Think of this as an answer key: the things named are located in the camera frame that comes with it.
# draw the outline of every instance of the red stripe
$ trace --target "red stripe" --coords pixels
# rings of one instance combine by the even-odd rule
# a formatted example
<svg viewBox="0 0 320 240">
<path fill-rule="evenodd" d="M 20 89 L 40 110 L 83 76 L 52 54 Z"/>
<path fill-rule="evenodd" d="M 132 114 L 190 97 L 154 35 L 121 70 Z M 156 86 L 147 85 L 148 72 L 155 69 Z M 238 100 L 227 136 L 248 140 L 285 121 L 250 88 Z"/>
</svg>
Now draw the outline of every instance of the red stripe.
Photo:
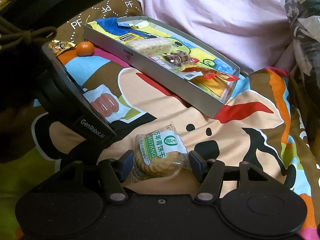
<svg viewBox="0 0 320 240">
<path fill-rule="evenodd" d="M 273 114 L 268 107 L 260 102 L 249 102 L 244 104 L 238 104 L 234 106 L 225 105 L 220 112 L 215 116 L 215 120 L 219 120 L 220 123 L 227 123 L 232 120 L 243 120 L 244 118 L 252 115 L 255 112 L 265 112 Z"/>
<path fill-rule="evenodd" d="M 289 71 L 287 71 L 285 69 L 279 69 L 279 68 L 275 68 L 275 67 L 266 67 L 266 69 L 273 71 L 274 73 L 276 73 L 280 77 L 285 77 L 285 78 L 289 77 Z"/>
</svg>

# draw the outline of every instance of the packaged biscuit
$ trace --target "packaged biscuit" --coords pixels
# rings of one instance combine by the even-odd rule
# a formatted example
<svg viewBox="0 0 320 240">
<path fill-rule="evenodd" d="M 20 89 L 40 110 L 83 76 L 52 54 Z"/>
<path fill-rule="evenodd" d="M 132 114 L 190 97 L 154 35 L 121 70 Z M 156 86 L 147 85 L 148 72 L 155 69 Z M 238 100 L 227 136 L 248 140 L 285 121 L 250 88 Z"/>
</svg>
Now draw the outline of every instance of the packaged biscuit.
<svg viewBox="0 0 320 240">
<path fill-rule="evenodd" d="M 172 124 L 135 138 L 133 176 L 137 180 L 165 177 L 190 169 L 187 150 Z"/>
</svg>

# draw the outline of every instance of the green label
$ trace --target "green label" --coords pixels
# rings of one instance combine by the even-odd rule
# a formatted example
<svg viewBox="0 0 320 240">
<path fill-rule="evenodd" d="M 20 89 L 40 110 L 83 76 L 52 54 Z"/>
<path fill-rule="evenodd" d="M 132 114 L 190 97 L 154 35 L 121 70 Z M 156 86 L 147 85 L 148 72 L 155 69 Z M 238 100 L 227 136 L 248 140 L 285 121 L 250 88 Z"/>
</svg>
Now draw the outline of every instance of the green label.
<svg viewBox="0 0 320 240">
<path fill-rule="evenodd" d="M 155 142 L 153 140 L 153 136 L 149 135 L 146 138 L 146 147 L 147 147 L 147 153 L 150 158 L 157 157 L 157 152 L 155 148 Z"/>
<path fill-rule="evenodd" d="M 164 138 L 164 143 L 168 146 L 175 146 L 178 144 L 177 139 L 173 135 L 169 135 Z"/>
</svg>

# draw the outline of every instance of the vacuum-packed sausage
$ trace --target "vacuum-packed sausage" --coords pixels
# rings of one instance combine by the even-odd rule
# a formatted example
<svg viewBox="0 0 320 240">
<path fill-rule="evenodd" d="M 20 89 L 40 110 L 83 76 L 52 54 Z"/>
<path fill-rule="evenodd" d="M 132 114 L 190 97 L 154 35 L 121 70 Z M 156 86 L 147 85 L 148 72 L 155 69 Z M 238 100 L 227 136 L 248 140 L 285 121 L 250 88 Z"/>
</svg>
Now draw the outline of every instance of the vacuum-packed sausage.
<svg viewBox="0 0 320 240">
<path fill-rule="evenodd" d="M 98 97 L 95 102 L 103 109 L 104 117 L 109 117 L 113 113 L 112 106 L 107 100 Z"/>
<path fill-rule="evenodd" d="M 110 95 L 110 94 L 108 94 L 108 93 L 105 93 L 105 94 L 102 94 L 101 97 L 111 105 L 112 111 L 113 111 L 114 113 L 116 113 L 116 112 L 119 111 L 119 104 L 118 104 L 118 102 L 113 98 L 112 95 Z"/>
<path fill-rule="evenodd" d="M 97 104 L 96 102 L 91 102 L 90 104 L 92 105 L 92 107 L 93 107 L 95 110 L 98 111 L 99 114 L 101 114 L 103 117 L 105 117 L 105 116 L 104 116 L 104 111 L 103 111 L 102 107 L 99 106 L 99 104 Z"/>
</svg>

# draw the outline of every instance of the white bedsheet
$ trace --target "white bedsheet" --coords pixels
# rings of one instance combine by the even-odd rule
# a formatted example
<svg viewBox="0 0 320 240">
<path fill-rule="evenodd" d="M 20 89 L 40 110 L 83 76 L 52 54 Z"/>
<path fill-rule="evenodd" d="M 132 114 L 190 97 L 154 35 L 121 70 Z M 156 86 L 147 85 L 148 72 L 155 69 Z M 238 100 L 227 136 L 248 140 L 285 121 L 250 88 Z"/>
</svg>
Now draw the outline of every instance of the white bedsheet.
<svg viewBox="0 0 320 240">
<path fill-rule="evenodd" d="M 274 65 L 292 42 L 284 0 L 138 1 L 146 16 L 191 34 L 247 73 Z M 290 70 L 291 50 L 275 66 Z"/>
</svg>

